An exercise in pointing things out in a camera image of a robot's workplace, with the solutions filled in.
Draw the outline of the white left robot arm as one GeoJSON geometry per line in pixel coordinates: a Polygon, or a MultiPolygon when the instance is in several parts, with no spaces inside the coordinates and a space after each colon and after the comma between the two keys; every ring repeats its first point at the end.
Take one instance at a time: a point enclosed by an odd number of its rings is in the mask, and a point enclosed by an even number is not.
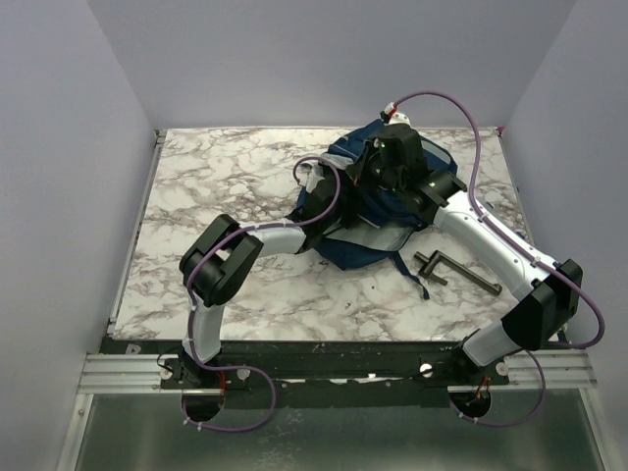
{"type": "Polygon", "coordinates": [[[243,226],[221,214],[184,254],[179,269],[190,308],[183,340],[189,356],[184,376],[196,387],[210,386],[218,373],[213,359],[221,349],[220,331],[226,304],[238,293],[255,262],[279,254],[310,250],[340,217],[342,186],[348,182],[335,168],[287,217],[243,226]]]}

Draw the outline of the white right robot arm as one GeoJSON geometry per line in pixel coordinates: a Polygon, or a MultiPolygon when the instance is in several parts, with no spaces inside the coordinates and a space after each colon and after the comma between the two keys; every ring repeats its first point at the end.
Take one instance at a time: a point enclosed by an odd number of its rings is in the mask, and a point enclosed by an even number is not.
{"type": "Polygon", "coordinates": [[[449,170],[429,168],[421,137],[409,125],[372,133],[347,172],[359,189],[388,193],[402,212],[457,238],[517,299],[500,320],[462,342],[450,363],[458,382],[476,383],[487,365],[506,354],[542,348],[575,314],[581,267],[572,260],[555,262],[490,219],[463,181],[449,170]]]}

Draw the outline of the navy blue student backpack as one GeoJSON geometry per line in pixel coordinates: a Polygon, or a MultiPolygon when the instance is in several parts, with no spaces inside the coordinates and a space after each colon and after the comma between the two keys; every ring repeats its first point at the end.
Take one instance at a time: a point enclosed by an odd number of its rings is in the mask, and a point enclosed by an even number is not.
{"type": "Polygon", "coordinates": [[[332,168],[348,177],[338,205],[340,217],[312,248],[342,270],[364,268],[389,258],[401,275],[417,282],[418,277],[410,273],[399,251],[412,234],[433,224],[439,205],[464,187],[457,179],[457,164],[450,153],[407,124],[387,125],[376,120],[328,147],[321,161],[311,167],[295,208],[332,168]],[[429,174],[418,184],[418,190],[426,197],[426,206],[404,206],[389,191],[353,184],[353,166],[367,141],[421,142],[429,174]]]}

